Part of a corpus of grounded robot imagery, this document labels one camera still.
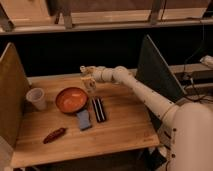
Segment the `orange bowl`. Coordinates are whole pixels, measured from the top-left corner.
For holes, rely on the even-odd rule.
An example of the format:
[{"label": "orange bowl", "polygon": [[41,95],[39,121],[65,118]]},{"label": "orange bowl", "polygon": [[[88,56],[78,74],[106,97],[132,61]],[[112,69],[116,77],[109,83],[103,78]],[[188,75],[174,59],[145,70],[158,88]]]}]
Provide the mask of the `orange bowl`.
[{"label": "orange bowl", "polygon": [[78,87],[69,87],[62,90],[56,97],[56,106],[62,113],[76,113],[87,104],[86,92]]}]

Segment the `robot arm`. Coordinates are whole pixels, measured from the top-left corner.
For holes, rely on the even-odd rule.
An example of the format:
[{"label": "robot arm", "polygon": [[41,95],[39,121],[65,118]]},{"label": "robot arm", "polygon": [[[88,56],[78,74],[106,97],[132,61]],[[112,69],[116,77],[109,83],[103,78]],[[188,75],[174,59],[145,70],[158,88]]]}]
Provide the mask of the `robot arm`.
[{"label": "robot arm", "polygon": [[136,80],[122,66],[81,67],[97,82],[118,82],[131,88],[138,98],[172,130],[171,171],[213,170],[213,112],[199,103],[177,106]]},{"label": "robot arm", "polygon": [[96,82],[117,82],[131,88],[138,98],[168,127],[171,128],[174,113],[179,108],[176,104],[153,91],[136,80],[132,74],[122,66],[116,68],[91,67],[83,68],[83,72],[90,72]]}]

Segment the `red chili pepper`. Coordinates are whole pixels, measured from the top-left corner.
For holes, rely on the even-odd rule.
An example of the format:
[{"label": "red chili pepper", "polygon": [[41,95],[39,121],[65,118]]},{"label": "red chili pepper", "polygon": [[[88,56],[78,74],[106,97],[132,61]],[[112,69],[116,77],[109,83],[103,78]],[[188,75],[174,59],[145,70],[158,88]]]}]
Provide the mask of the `red chili pepper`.
[{"label": "red chili pepper", "polygon": [[66,128],[59,128],[53,132],[51,132],[44,140],[43,143],[49,143],[54,141],[55,139],[61,137],[62,135],[64,135],[66,132]]}]

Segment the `white cup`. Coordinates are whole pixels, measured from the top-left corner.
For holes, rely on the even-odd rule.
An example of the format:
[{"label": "white cup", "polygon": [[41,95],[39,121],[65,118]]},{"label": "white cup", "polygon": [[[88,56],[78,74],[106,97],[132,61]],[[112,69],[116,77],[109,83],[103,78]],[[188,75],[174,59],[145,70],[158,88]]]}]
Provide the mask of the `white cup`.
[{"label": "white cup", "polygon": [[27,101],[31,102],[38,110],[47,108],[46,99],[44,97],[44,90],[42,88],[33,88],[26,94]]}]

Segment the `wooden table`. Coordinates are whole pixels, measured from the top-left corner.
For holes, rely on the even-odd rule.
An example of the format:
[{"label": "wooden table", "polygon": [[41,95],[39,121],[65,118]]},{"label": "wooden table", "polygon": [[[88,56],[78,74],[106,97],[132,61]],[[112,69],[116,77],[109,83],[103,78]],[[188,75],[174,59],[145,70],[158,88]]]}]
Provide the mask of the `wooden table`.
[{"label": "wooden table", "polygon": [[[11,161],[14,168],[58,162],[89,156],[156,146],[159,140],[152,127],[147,109],[122,85],[97,84],[95,94],[103,100],[107,121],[97,123],[89,100],[88,111],[92,128],[80,131],[76,116],[62,114],[55,105],[57,94],[64,88],[84,89],[79,77],[36,81],[33,87],[46,92],[48,108],[36,111],[27,107]],[[50,132],[66,127],[66,134],[56,141],[43,144]]]}]

